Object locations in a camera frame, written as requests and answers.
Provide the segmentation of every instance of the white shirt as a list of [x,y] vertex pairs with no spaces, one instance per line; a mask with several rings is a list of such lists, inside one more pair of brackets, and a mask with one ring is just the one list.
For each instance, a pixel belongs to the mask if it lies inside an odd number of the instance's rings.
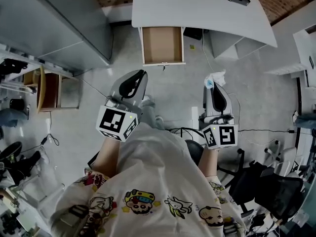
[[117,171],[111,179],[89,171],[59,200],[56,210],[88,205],[79,236],[221,237],[223,222],[244,236],[238,206],[179,136],[140,123],[121,144]]

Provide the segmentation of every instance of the drawer front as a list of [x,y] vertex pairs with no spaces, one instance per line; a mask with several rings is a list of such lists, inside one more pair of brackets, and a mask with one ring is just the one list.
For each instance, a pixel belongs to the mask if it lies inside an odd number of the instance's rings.
[[182,65],[182,27],[143,27],[139,29],[143,66]]

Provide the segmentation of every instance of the forearm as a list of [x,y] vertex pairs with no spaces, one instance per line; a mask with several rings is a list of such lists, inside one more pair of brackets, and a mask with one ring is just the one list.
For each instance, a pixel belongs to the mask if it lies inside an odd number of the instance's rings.
[[217,157],[217,150],[204,148],[198,168],[202,171],[205,177],[217,175]]
[[92,165],[92,170],[108,177],[114,177],[117,171],[120,142],[106,138],[103,142],[97,159]]

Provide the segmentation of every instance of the pants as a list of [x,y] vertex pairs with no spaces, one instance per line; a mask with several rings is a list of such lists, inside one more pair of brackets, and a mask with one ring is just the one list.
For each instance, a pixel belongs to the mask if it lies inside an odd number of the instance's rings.
[[303,114],[297,117],[294,125],[300,128],[316,129],[316,114]]
[[0,111],[0,126],[16,127],[18,120],[27,120],[28,116],[15,109],[3,109]]
[[146,123],[151,128],[156,128],[158,130],[164,130],[164,125],[162,120],[156,120],[155,115],[155,103],[151,100],[146,100],[142,103],[141,109],[143,114],[140,118],[140,121]]

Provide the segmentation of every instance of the desk top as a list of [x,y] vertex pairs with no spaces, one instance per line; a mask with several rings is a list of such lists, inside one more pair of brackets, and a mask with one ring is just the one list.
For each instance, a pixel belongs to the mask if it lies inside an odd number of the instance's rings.
[[132,26],[210,29],[277,47],[261,4],[250,1],[244,6],[228,0],[133,0]]

